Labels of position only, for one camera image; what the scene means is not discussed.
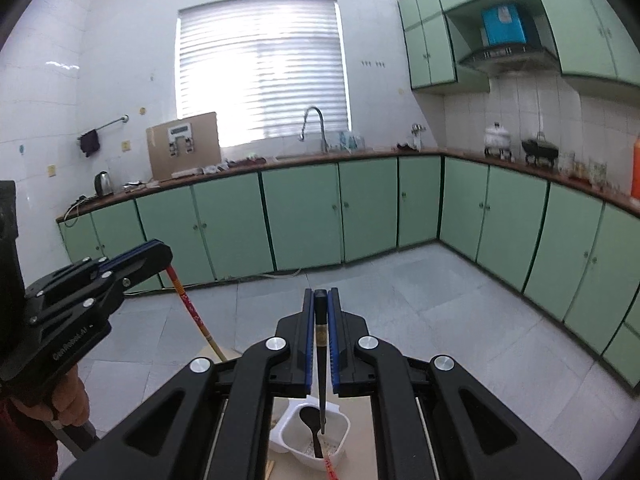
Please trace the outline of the person left hand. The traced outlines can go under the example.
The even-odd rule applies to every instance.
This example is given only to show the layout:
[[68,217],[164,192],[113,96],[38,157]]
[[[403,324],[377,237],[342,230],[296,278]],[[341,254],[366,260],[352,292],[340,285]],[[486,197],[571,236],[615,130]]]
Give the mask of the person left hand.
[[51,399],[46,403],[27,406],[14,396],[10,396],[10,400],[21,413],[40,422],[57,420],[63,426],[85,425],[89,419],[90,405],[78,372],[78,365],[74,365],[58,382]]

